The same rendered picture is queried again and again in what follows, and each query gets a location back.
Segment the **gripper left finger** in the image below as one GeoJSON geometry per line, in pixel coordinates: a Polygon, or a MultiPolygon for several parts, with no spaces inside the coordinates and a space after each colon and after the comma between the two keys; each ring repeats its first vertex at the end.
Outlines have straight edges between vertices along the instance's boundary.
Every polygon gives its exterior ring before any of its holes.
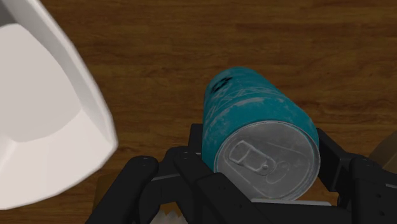
{"type": "Polygon", "coordinates": [[[201,160],[201,131],[201,124],[193,124],[189,145],[170,148],[161,162],[131,158],[85,224],[150,224],[160,206],[170,202],[188,224],[270,224],[224,174],[201,160]]]}

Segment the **brown box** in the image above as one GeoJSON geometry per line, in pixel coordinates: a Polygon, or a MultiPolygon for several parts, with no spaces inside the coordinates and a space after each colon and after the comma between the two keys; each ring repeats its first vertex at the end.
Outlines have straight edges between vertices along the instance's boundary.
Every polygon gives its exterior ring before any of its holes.
{"type": "Polygon", "coordinates": [[[371,152],[369,158],[384,170],[397,174],[397,131],[382,140],[371,152]]]}

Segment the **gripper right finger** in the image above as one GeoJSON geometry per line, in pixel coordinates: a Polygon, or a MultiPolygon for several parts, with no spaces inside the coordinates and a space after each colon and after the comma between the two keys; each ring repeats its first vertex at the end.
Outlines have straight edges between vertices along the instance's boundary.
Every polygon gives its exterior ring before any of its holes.
{"type": "Polygon", "coordinates": [[[342,149],[317,128],[319,179],[338,193],[337,206],[351,212],[351,224],[397,224],[397,174],[373,160],[342,149]]]}

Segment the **teal drink can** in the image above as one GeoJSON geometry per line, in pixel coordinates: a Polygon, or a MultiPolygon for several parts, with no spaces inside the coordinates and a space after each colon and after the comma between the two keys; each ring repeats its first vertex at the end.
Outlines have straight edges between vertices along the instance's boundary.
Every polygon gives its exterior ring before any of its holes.
{"type": "Polygon", "coordinates": [[[201,158],[249,199],[296,200],[321,164],[309,115],[245,67],[220,72],[205,90],[201,158]]]}

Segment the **white angular bowl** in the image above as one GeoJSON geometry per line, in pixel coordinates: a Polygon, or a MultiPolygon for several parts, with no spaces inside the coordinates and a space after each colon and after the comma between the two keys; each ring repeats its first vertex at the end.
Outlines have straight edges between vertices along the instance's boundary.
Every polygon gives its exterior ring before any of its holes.
{"type": "Polygon", "coordinates": [[[99,87],[41,0],[0,0],[0,210],[70,189],[117,146],[99,87]]]}

